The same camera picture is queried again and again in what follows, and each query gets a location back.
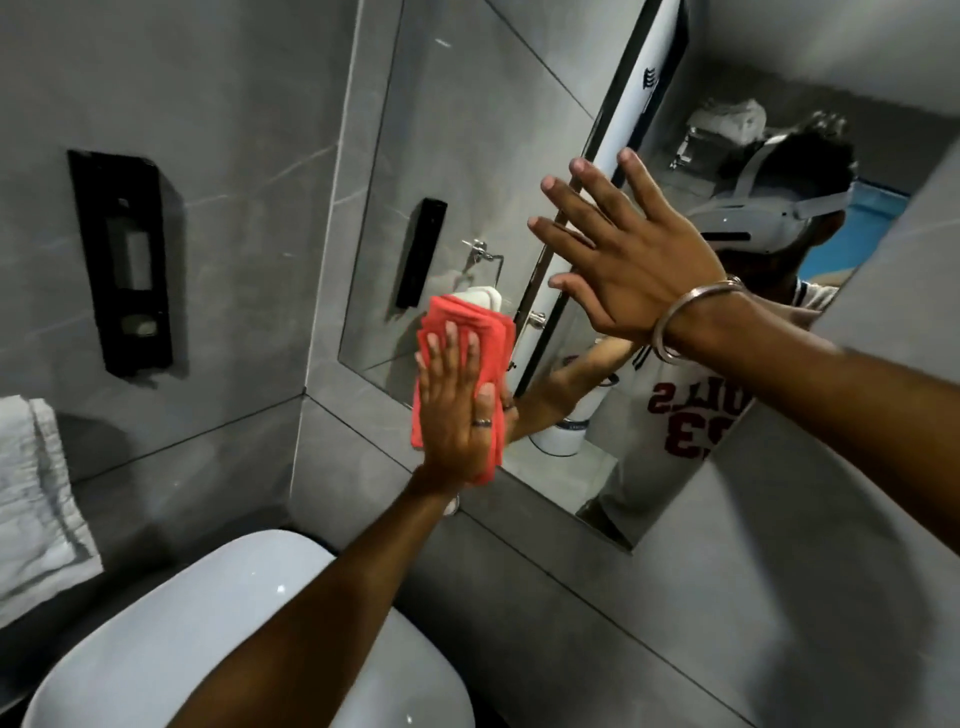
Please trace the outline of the black wall soap dispenser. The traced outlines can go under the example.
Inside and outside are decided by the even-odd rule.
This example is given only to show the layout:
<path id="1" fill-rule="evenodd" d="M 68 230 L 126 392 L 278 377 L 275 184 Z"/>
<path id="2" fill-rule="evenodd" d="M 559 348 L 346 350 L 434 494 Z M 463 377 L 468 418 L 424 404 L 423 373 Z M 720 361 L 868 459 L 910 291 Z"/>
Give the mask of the black wall soap dispenser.
<path id="1" fill-rule="evenodd" d="M 149 159 L 66 151 L 105 370 L 122 380 L 174 362 L 162 176 Z"/>

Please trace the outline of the person's left hand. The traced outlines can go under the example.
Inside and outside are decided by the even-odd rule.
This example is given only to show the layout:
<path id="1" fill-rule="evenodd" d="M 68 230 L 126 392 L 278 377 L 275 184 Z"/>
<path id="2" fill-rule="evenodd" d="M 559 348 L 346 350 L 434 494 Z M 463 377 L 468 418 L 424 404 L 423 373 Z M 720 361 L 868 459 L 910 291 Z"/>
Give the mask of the person's left hand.
<path id="1" fill-rule="evenodd" d="M 417 474 L 444 496 L 453 497 L 474 486 L 487 467 L 493 440 L 492 419 L 495 386 L 486 383 L 477 391 L 462 390 L 461 337 L 448 321 L 441 346 L 441 379 L 421 384 L 419 354 L 416 355 L 418 423 L 423 463 Z"/>

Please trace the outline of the person's right hand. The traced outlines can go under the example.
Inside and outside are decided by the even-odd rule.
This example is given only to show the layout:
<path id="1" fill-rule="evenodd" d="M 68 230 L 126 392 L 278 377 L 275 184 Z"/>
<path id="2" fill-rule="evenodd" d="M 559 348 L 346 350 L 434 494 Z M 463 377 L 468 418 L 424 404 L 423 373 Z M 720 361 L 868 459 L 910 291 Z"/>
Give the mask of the person's right hand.
<path id="1" fill-rule="evenodd" d="M 628 196 L 593 163 L 570 161 L 569 171 L 582 197 L 595 202 L 610 185 Z M 530 232 L 541 240 L 541 217 L 528 219 Z M 727 275 L 717 256 L 685 218 L 619 218 L 623 242 L 585 242 L 561 233 L 542 242 L 556 258 L 587 279 L 597 292 L 609 321 L 590 321 L 594 331 L 635 343 L 651 344 L 656 325 L 681 298 L 695 289 L 721 285 Z"/>

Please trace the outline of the wall mirror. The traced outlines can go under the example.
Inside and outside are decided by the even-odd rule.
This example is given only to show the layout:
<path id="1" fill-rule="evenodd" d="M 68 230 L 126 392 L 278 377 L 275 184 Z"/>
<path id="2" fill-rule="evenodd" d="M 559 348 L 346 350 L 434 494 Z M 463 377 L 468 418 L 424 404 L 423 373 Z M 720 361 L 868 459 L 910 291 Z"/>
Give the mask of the wall mirror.
<path id="1" fill-rule="evenodd" d="M 403 0 L 338 363 L 353 424 L 413 465 L 417 331 L 510 317 L 502 469 L 635 553 L 752 408 L 678 354 L 601 344 L 522 230 L 582 154 L 632 147 L 735 282 L 810 321 L 960 138 L 960 0 Z"/>

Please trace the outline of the white folded towel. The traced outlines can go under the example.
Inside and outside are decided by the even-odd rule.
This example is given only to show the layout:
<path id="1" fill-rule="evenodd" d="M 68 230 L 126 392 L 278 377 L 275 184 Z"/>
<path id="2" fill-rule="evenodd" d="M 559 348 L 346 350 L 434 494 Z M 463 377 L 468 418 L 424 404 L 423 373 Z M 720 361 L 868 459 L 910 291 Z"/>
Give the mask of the white folded towel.
<path id="1" fill-rule="evenodd" d="M 103 571 L 54 409 L 0 397 L 0 630 Z"/>

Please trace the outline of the white ceramic toilet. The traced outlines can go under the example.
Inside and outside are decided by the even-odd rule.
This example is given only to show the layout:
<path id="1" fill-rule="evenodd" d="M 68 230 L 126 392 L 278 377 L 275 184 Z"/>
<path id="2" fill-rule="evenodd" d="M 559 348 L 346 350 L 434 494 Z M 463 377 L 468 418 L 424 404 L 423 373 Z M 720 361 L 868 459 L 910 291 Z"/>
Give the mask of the white ceramic toilet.
<path id="1" fill-rule="evenodd" d="M 232 540 L 160 583 L 73 646 L 21 728 L 166 728 L 222 659 L 334 561 L 270 529 Z M 475 728 L 446 657 L 392 609 L 330 728 Z"/>

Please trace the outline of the person's right forearm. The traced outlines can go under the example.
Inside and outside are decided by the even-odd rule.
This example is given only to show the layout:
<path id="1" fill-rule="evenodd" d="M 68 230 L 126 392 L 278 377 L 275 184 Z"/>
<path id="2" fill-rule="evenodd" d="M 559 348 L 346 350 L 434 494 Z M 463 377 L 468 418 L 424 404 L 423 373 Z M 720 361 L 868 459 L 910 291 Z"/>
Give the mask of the person's right forearm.
<path id="1" fill-rule="evenodd" d="M 749 390 L 960 556 L 960 383 L 837 346 L 730 281 L 683 296 L 653 342 Z"/>

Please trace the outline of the person's left forearm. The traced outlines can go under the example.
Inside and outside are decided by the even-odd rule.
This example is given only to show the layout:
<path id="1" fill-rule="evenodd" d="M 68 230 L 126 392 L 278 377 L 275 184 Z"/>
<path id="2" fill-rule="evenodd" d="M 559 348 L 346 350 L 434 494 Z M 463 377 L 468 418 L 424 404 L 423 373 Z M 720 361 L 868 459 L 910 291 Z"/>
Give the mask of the person's left forearm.
<path id="1" fill-rule="evenodd" d="M 203 678 L 167 728 L 329 728 L 415 558 L 473 478 L 417 467 L 371 525 Z"/>

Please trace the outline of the red cleaning cloth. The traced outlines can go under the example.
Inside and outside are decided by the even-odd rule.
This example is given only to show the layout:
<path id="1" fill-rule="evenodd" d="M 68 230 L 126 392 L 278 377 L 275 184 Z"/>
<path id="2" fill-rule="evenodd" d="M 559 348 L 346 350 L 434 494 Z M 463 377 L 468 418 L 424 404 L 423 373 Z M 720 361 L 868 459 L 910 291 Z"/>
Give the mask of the red cleaning cloth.
<path id="1" fill-rule="evenodd" d="M 426 314 L 421 318 L 416 332 L 418 350 L 425 362 L 429 361 L 428 334 L 436 334 L 439 340 L 445 338 L 447 322 L 452 322 L 461 337 L 462 357 L 466 355 L 467 340 L 470 333 L 479 340 L 479 378 L 478 386 L 491 383 L 494 386 L 494 409 L 491 419 L 491 444 L 486 457 L 486 469 L 473 481 L 476 485 L 486 485 L 494 478 L 502 463 L 506 447 L 506 417 L 503 410 L 501 393 L 516 338 L 516 329 L 512 318 L 467 302 L 460 297 L 443 295 L 432 297 Z"/>

